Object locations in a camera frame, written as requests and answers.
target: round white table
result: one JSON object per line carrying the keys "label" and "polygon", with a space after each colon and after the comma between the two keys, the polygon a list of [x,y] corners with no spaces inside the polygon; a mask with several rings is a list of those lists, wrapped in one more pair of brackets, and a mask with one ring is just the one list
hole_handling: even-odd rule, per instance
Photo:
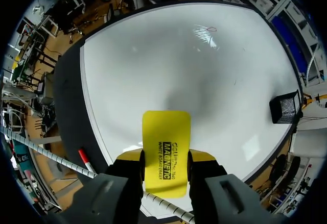
{"label": "round white table", "polygon": [[[190,148],[243,181],[290,130],[272,123],[269,101],[298,90],[298,80],[281,42],[251,9],[185,3],[139,12],[87,38],[80,58],[87,113],[108,164],[142,147],[148,110],[188,111]],[[192,210],[188,194],[169,201]],[[171,216],[146,200],[141,210]]]}

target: wire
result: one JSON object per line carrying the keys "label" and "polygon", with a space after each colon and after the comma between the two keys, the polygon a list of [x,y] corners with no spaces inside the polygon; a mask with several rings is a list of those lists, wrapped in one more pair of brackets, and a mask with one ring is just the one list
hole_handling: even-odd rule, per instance
{"label": "wire", "polygon": [[[74,164],[72,162],[69,162],[68,160],[65,160],[53,153],[51,153],[50,151],[32,143],[30,140],[28,140],[27,138],[24,138],[20,135],[18,135],[17,133],[8,130],[7,128],[1,126],[0,127],[0,132],[2,132],[3,134],[7,135],[8,137],[11,137],[13,139],[15,139],[16,141],[28,146],[29,148],[37,151],[40,154],[43,154],[44,156],[46,156],[49,159],[52,159],[56,162],[58,162],[59,164],[62,164],[64,166],[66,166],[67,168],[70,168],[78,173],[81,173],[87,177],[90,177],[92,179],[94,179],[98,174],[91,172],[87,169],[84,169],[80,166],[78,166],[77,164]],[[181,208],[173,205],[172,203],[163,200],[149,192],[145,192],[143,193],[143,196],[146,199],[150,199],[151,202],[156,202],[159,206],[162,206],[163,208],[170,210],[174,215],[178,216],[179,218],[181,218],[182,220],[190,223],[190,224],[194,224],[195,220],[194,220],[194,215],[189,213],[188,211],[182,210]]]}
{"label": "wire", "polygon": [[58,53],[59,55],[61,55],[62,56],[62,53],[60,53],[60,52],[57,52],[57,51],[52,51],[52,50],[50,50],[48,47],[46,47],[46,46],[44,46],[44,48],[46,48],[49,52],[54,52],[54,53]]}
{"label": "wire", "polygon": [[46,47],[46,46],[44,46],[44,48],[46,48],[49,52],[54,52],[54,53],[58,53],[59,55],[61,55],[62,56],[62,53],[60,53],[60,52],[57,52],[57,51],[52,51],[52,50],[50,50],[48,47]]}

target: black wire mesh basket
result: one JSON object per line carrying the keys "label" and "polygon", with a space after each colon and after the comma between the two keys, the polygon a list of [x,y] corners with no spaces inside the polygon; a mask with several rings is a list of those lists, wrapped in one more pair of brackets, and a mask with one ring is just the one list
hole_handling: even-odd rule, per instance
{"label": "black wire mesh basket", "polygon": [[296,113],[296,104],[300,107],[301,99],[298,90],[292,93],[276,96],[269,103],[272,122],[298,123],[301,108],[299,108],[299,112]]}

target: white cable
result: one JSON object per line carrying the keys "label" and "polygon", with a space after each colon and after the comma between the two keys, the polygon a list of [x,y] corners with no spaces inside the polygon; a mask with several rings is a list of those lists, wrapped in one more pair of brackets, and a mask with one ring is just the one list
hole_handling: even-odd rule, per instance
{"label": "white cable", "polygon": [[20,117],[18,116],[18,114],[17,113],[15,113],[15,112],[13,112],[13,111],[10,111],[12,114],[15,114],[17,117],[18,117],[18,119],[19,119],[19,122],[20,122],[20,130],[19,130],[19,132],[15,132],[15,133],[18,133],[18,134],[20,134],[21,133],[21,130],[22,130],[22,122],[21,122],[21,119],[20,119]]}
{"label": "white cable", "polygon": [[11,130],[8,130],[7,128],[4,128],[3,126],[0,127],[0,132],[4,133],[8,137],[13,138],[16,141],[19,141],[20,143],[30,147],[31,149],[39,152],[40,154],[43,154],[44,156],[58,162],[59,164],[62,164],[64,166],[66,166],[67,168],[77,171],[78,173],[81,173],[87,177],[90,177],[93,179],[97,175],[91,171],[88,171],[87,169],[84,169],[84,168],[78,166],[77,164],[69,162],[68,160],[65,160],[65,159],[51,153],[48,150],[45,150],[44,148],[32,143],[30,140],[18,135],[17,133],[15,133]]}
{"label": "white cable", "polygon": [[182,210],[180,207],[177,207],[172,203],[169,203],[168,201],[163,200],[149,192],[144,191],[143,197],[152,201],[153,203],[156,202],[159,206],[163,207],[165,210],[170,210],[174,215],[181,218],[183,221],[186,221],[187,223],[190,224],[195,224],[194,215],[191,214],[190,212]]}
{"label": "white cable", "polygon": [[[44,156],[58,162],[59,164],[62,164],[64,166],[66,166],[67,168],[77,171],[78,173],[81,173],[92,179],[97,176],[96,173],[93,173],[87,169],[84,169],[84,168],[78,166],[77,164],[69,162],[68,160],[63,159],[63,158],[49,152],[48,150],[45,150],[42,147],[37,146],[36,144],[32,143],[30,140],[16,134],[15,132],[13,132],[11,130],[8,130],[7,128],[4,128],[3,126],[0,127],[0,132],[4,133],[8,137],[15,139],[16,141],[19,141],[20,143],[30,147],[31,149],[43,154]],[[143,196],[146,199],[151,200],[153,203],[156,202],[159,206],[161,206],[165,210],[170,210],[172,214],[176,215],[177,217],[181,218],[182,220],[186,221],[187,223],[191,223],[191,224],[195,223],[194,215],[191,214],[190,212],[185,211],[185,210],[173,205],[172,203],[169,203],[168,201],[163,200],[151,193],[144,191]]]}
{"label": "white cable", "polygon": [[18,112],[18,113],[21,113],[21,114],[23,114],[23,115],[24,115],[24,113],[23,113],[23,112],[21,112],[21,111],[19,111],[19,110],[17,110],[17,109],[13,109],[13,108],[2,108],[2,109],[7,109],[7,110],[16,111],[16,112]]}
{"label": "white cable", "polygon": [[312,53],[312,57],[310,59],[310,62],[309,62],[309,65],[308,65],[308,68],[307,68],[307,76],[306,76],[306,79],[307,79],[307,86],[309,86],[309,71],[310,71],[310,68],[311,68],[311,65],[313,63],[313,60],[315,59],[315,56],[316,56],[316,51],[318,50],[318,47],[319,47],[319,44],[316,46],[314,52]]}

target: chair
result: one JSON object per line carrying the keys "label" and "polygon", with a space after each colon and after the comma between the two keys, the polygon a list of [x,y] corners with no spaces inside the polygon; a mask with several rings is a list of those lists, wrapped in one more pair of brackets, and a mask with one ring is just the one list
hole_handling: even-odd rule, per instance
{"label": "chair", "polygon": [[73,42],[73,34],[79,33],[84,36],[81,26],[90,22],[86,21],[78,26],[73,22],[77,16],[82,14],[84,7],[84,4],[76,6],[73,0],[59,0],[45,13],[45,15],[51,16],[52,20],[58,25],[59,29],[61,29],[64,34],[70,34],[69,43],[71,44]]}

